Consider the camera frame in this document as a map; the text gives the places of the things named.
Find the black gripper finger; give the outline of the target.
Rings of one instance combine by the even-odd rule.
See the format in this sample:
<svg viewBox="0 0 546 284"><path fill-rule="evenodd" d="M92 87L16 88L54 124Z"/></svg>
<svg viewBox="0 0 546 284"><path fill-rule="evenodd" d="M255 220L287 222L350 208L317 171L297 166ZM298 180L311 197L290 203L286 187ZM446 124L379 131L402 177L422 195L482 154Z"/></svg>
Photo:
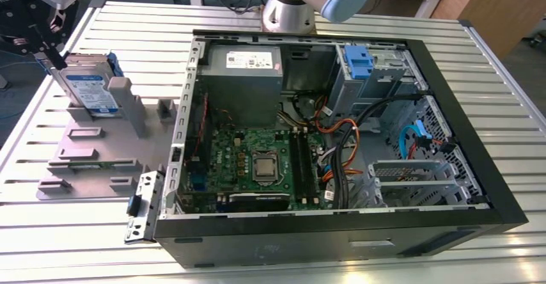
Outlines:
<svg viewBox="0 0 546 284"><path fill-rule="evenodd" d="M34 48L26 38L7 36L6 51L12 54L32 54Z"/></svg>
<svg viewBox="0 0 546 284"><path fill-rule="evenodd" d="M38 52L46 55L52 66L62 70L67 67L67 63L60 51L72 34L79 4L71 4L64 10L44 4L32 4L30 7L30 14L35 21L32 25L35 36L31 43Z"/></svg>

